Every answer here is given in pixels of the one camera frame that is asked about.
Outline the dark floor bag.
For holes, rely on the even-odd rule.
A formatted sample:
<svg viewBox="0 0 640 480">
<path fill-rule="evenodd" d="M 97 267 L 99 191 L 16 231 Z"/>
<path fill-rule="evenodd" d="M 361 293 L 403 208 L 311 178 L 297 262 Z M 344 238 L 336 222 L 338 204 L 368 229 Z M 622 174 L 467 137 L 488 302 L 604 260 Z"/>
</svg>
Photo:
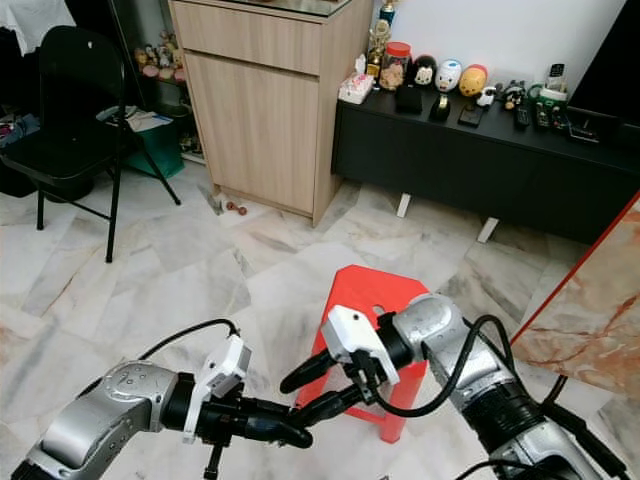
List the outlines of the dark floor bag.
<svg viewBox="0 0 640 480">
<path fill-rule="evenodd" d="M 40 119 L 31 113 L 10 113 L 0 119 L 0 148 L 13 145 L 27 134 L 40 131 Z M 1 165 L 0 191 L 15 198 L 23 198 L 35 192 L 35 186 L 26 175 L 9 166 Z"/>
</svg>

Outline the gold trophy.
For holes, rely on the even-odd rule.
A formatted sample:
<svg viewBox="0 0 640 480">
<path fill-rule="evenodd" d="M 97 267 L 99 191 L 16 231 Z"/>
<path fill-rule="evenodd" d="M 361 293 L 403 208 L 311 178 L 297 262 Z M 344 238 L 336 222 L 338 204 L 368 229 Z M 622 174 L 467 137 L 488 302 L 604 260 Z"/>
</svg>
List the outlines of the gold trophy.
<svg viewBox="0 0 640 480">
<path fill-rule="evenodd" d="M 390 40 L 390 23 L 388 20 L 376 20 L 370 29 L 370 49 L 367 51 L 366 74 L 378 77 L 387 58 L 387 45 Z"/>
</svg>

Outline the black tape dispenser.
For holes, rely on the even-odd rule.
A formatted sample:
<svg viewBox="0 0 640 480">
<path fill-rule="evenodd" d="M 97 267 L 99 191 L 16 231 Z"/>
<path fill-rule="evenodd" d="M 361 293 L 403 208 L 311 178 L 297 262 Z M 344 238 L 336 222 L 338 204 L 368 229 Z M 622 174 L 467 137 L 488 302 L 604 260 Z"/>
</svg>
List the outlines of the black tape dispenser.
<svg viewBox="0 0 640 480">
<path fill-rule="evenodd" d="M 447 93 L 442 93 L 442 95 L 439 95 L 438 99 L 435 100 L 434 104 L 431 105 L 428 119 L 430 122 L 436 123 L 447 122 L 449 114 L 451 114 L 451 109 L 451 97 L 449 97 Z"/>
</svg>

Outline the glass display shelf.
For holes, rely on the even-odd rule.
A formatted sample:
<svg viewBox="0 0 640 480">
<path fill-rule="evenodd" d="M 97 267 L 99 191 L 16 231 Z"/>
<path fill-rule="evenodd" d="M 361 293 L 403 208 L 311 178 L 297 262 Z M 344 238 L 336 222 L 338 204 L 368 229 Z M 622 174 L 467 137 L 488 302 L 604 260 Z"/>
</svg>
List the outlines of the glass display shelf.
<svg viewBox="0 0 640 480">
<path fill-rule="evenodd" d="M 116 32 L 134 72 L 133 104 L 170 120 L 177 152 L 189 136 L 186 73 L 180 67 L 168 0 L 109 0 Z"/>
</svg>

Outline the black flat case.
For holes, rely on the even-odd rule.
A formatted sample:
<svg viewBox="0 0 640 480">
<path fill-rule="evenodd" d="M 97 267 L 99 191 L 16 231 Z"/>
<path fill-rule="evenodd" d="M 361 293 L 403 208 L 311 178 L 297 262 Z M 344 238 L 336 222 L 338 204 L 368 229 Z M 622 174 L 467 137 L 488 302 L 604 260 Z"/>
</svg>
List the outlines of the black flat case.
<svg viewBox="0 0 640 480">
<path fill-rule="evenodd" d="M 467 125 L 467 127 L 472 128 L 479 127 L 485 113 L 485 108 L 480 108 L 480 106 L 476 105 L 475 102 L 467 102 L 467 104 L 462 106 L 460 115 L 458 115 L 457 124 Z"/>
</svg>

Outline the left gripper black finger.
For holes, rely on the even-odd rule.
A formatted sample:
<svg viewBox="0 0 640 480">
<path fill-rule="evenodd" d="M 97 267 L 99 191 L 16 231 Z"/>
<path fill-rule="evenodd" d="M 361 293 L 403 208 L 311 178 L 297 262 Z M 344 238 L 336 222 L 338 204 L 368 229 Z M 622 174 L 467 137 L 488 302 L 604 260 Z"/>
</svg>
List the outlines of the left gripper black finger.
<svg viewBox="0 0 640 480">
<path fill-rule="evenodd" d="M 298 424 L 292 417 L 292 407 L 280 404 L 270 399 L 248 398 L 248 424 L 253 428 L 268 428 L 268 426 L 287 425 L 297 428 Z"/>
<path fill-rule="evenodd" d="M 285 420 L 253 420 L 252 439 L 257 442 L 291 445 L 307 449 L 314 444 L 314 436 L 306 428 L 298 428 Z"/>
</svg>

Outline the black mouse plush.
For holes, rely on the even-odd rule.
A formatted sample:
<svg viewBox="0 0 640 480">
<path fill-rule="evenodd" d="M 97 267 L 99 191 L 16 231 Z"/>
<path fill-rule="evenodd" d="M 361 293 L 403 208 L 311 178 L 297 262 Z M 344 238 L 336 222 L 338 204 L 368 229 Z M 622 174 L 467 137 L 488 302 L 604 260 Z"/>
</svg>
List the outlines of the black mouse plush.
<svg viewBox="0 0 640 480">
<path fill-rule="evenodd" d="M 417 90 L 429 90 L 435 78 L 436 60 L 434 56 L 424 54 L 413 60 L 410 81 L 407 86 Z"/>
</svg>

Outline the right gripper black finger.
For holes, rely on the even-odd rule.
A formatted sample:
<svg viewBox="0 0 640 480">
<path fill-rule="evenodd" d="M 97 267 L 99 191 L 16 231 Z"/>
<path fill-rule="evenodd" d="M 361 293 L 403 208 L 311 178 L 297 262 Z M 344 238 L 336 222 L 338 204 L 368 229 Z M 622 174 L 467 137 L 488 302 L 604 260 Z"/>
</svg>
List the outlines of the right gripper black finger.
<svg viewBox="0 0 640 480">
<path fill-rule="evenodd" d="M 364 390 L 361 387 L 347 387 L 342 390 L 329 390 L 312 399 L 306 406 L 294 412 L 294 425 L 310 429 L 317 422 L 334 419 L 349 408 L 365 402 Z"/>
<path fill-rule="evenodd" d="M 319 396 L 326 388 L 326 380 L 330 371 L 338 365 L 326 349 L 307 358 L 296 369 L 288 372 L 280 381 L 279 392 L 282 394 L 296 393 L 298 390 L 310 390 Z"/>
</svg>

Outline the white round plush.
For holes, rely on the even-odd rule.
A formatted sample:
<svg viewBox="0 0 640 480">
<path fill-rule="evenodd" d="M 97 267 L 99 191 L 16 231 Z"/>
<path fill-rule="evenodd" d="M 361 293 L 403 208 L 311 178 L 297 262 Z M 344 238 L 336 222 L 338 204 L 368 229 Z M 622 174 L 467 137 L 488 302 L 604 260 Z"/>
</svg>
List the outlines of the white round plush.
<svg viewBox="0 0 640 480">
<path fill-rule="evenodd" d="M 456 59 L 445 59 L 440 61 L 435 68 L 434 87 L 436 91 L 448 93 L 460 83 L 462 65 Z"/>
</svg>

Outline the red lidded snack jar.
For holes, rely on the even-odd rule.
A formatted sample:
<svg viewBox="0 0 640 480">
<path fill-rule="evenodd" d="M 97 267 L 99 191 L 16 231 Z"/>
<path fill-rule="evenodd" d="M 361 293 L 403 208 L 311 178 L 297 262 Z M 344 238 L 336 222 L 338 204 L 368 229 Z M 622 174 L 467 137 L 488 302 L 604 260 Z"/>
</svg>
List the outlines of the red lidded snack jar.
<svg viewBox="0 0 640 480">
<path fill-rule="evenodd" d="M 378 77 L 381 90 L 396 91 L 404 83 L 407 70 L 411 67 L 411 46 L 398 41 L 388 42 L 381 55 Z"/>
</svg>

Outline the black folding chair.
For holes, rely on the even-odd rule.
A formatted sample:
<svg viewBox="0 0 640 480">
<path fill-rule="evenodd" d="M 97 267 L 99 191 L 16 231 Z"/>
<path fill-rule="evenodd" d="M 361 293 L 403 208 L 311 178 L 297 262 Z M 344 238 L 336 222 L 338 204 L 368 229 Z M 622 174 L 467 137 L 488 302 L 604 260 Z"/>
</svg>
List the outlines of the black folding chair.
<svg viewBox="0 0 640 480">
<path fill-rule="evenodd" d="M 115 115 L 105 122 L 95 114 L 68 113 L 52 108 L 50 82 L 56 78 L 105 93 L 114 101 Z M 1 148 L 0 159 L 5 166 L 35 184 L 38 229 L 44 229 L 46 198 L 55 198 L 108 221 L 105 262 L 111 262 L 114 260 L 122 172 L 129 156 L 142 154 L 148 166 L 141 173 L 160 180 L 175 204 L 180 204 L 177 192 L 170 187 L 155 157 L 147 150 L 145 138 L 128 122 L 124 59 L 108 37 L 81 27 L 55 26 L 38 47 L 38 87 L 41 93 L 38 101 L 40 129 Z M 52 191 L 54 187 L 67 188 L 82 180 L 92 180 L 99 173 L 111 177 L 109 212 L 97 211 Z"/>
</svg>

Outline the white tablecloth table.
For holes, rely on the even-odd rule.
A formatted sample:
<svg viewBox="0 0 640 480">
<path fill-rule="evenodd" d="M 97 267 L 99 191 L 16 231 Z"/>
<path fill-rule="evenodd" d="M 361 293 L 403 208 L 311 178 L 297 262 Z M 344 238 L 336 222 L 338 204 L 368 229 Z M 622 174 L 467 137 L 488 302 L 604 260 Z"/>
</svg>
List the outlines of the white tablecloth table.
<svg viewBox="0 0 640 480">
<path fill-rule="evenodd" d="M 15 35 L 20 54 L 32 54 L 56 26 L 76 26 L 65 0 L 0 0 L 0 26 Z"/>
</svg>

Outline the green storage bin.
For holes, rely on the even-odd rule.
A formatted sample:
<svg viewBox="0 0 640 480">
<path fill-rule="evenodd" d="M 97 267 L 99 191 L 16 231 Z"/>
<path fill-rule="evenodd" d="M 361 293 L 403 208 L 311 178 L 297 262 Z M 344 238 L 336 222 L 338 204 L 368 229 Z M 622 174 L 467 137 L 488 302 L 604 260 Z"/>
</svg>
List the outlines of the green storage bin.
<svg viewBox="0 0 640 480">
<path fill-rule="evenodd" d="M 115 116 L 118 106 L 110 106 L 96 114 L 95 118 L 100 122 L 108 123 L 111 129 L 115 129 Z M 165 178 L 172 178 L 184 168 L 184 159 L 180 156 L 180 143 L 178 140 L 178 125 L 173 118 L 156 111 L 140 110 L 137 106 L 125 106 L 125 119 L 131 124 L 133 132 L 141 138 L 143 147 L 155 161 L 157 172 Z M 146 156 L 138 151 L 137 147 L 125 147 L 123 154 L 124 164 L 141 172 L 156 173 L 150 164 L 147 164 Z"/>
</svg>

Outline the marble pattern folding table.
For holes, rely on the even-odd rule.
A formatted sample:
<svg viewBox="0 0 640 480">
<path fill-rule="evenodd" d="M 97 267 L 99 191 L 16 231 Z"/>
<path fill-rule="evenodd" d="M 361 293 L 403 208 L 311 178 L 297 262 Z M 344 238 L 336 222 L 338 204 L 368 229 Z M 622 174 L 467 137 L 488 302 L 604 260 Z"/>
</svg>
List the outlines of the marble pattern folding table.
<svg viewBox="0 0 640 480">
<path fill-rule="evenodd" d="M 640 191 L 521 326 L 515 353 L 640 401 Z"/>
</svg>

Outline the black television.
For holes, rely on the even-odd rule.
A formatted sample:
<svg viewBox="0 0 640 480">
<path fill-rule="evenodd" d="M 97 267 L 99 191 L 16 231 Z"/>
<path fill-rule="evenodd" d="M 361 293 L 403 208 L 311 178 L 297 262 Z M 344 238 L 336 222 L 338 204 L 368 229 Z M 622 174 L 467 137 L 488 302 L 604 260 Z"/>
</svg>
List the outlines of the black television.
<svg viewBox="0 0 640 480">
<path fill-rule="evenodd" d="M 640 154 L 640 0 L 626 0 L 573 91 L 567 118 L 576 140 Z"/>
</svg>

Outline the black mouse figure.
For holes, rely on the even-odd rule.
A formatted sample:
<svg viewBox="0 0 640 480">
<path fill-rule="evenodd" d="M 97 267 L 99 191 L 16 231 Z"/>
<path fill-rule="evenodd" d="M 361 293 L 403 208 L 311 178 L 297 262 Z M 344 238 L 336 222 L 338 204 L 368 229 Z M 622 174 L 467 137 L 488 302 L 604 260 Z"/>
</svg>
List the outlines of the black mouse figure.
<svg viewBox="0 0 640 480">
<path fill-rule="evenodd" d="M 504 110 L 513 111 L 521 108 L 525 101 L 529 99 L 529 88 L 527 88 L 524 79 L 512 79 L 503 88 L 502 99 Z"/>
</svg>

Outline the black low console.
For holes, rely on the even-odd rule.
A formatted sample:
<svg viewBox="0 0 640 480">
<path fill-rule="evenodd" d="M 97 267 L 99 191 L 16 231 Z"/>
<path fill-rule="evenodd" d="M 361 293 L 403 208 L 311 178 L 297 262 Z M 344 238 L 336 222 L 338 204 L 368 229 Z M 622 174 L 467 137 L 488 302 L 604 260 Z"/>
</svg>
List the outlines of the black low console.
<svg viewBox="0 0 640 480">
<path fill-rule="evenodd" d="M 584 143 L 567 134 L 520 129 L 507 111 L 480 123 L 430 119 L 396 109 L 396 96 L 337 101 L 333 173 L 388 191 L 428 198 L 483 218 L 593 243 L 640 191 L 640 143 Z"/>
</svg>

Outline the red plastic stool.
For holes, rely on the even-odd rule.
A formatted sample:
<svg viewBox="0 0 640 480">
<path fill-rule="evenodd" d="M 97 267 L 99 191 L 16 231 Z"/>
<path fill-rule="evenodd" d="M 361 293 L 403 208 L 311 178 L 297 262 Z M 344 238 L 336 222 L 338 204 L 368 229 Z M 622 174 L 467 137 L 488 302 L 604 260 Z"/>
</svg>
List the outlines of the red plastic stool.
<svg viewBox="0 0 640 480">
<path fill-rule="evenodd" d="M 349 265 L 334 275 L 323 314 L 335 305 L 342 305 L 362 312 L 370 323 L 375 324 L 381 312 L 401 311 L 413 298 L 426 293 L 428 288 L 424 284 L 407 276 Z M 410 407 L 411 401 L 420 392 L 426 374 L 426 362 L 403 364 L 399 370 L 399 383 L 388 394 L 389 402 L 401 408 Z M 406 424 L 402 417 L 379 413 L 372 407 L 353 406 L 346 413 L 378 426 L 380 439 L 388 444 L 398 442 Z"/>
</svg>

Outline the yellow bear plush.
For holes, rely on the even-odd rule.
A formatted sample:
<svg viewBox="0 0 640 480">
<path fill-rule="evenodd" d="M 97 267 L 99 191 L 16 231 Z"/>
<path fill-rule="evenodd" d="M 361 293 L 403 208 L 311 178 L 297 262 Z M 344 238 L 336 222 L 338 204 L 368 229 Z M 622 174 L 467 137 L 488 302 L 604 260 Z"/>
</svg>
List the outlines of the yellow bear plush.
<svg viewBox="0 0 640 480">
<path fill-rule="evenodd" d="M 488 83 L 488 69 L 484 65 L 471 64 L 462 70 L 458 78 L 457 91 L 465 97 L 476 97 Z"/>
</svg>

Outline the pink tissue pack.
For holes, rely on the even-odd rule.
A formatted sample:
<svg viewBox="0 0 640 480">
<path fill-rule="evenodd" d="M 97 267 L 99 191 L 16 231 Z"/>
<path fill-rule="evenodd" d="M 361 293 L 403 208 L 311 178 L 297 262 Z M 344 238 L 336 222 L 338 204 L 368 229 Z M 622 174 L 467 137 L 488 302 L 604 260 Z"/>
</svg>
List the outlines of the pink tissue pack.
<svg viewBox="0 0 640 480">
<path fill-rule="evenodd" d="M 366 73 L 352 73 L 340 82 L 338 99 L 349 104 L 360 105 L 370 95 L 376 77 Z"/>
</svg>

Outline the cordless phone green base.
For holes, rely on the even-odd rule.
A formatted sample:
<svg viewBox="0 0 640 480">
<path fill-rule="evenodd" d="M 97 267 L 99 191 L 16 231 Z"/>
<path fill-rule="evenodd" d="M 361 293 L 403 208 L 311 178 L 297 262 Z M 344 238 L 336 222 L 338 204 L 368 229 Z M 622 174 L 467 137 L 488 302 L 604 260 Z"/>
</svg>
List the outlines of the cordless phone green base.
<svg viewBox="0 0 640 480">
<path fill-rule="evenodd" d="M 550 65 L 547 81 L 536 84 L 532 96 L 536 101 L 547 105 L 562 105 L 567 102 L 570 92 L 568 92 L 567 79 L 564 77 L 563 63 Z"/>
</svg>

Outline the light wooden cabinet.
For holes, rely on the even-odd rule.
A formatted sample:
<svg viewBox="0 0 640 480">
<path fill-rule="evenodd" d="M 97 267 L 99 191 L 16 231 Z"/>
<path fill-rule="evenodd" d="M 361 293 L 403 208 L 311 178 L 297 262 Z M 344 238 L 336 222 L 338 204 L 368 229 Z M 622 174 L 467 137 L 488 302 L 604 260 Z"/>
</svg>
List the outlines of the light wooden cabinet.
<svg viewBox="0 0 640 480">
<path fill-rule="evenodd" d="M 374 0 L 168 0 L 211 182 L 319 224 Z"/>
</svg>

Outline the black square box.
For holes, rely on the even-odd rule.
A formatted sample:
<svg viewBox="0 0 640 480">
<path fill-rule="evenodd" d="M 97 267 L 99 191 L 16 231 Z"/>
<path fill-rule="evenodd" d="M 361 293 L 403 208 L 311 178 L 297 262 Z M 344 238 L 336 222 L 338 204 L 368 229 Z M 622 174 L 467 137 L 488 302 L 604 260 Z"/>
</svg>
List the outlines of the black square box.
<svg viewBox="0 0 640 480">
<path fill-rule="evenodd" d="M 396 91 L 394 99 L 397 113 L 419 115 L 422 111 L 424 93 L 419 87 L 402 86 Z"/>
</svg>

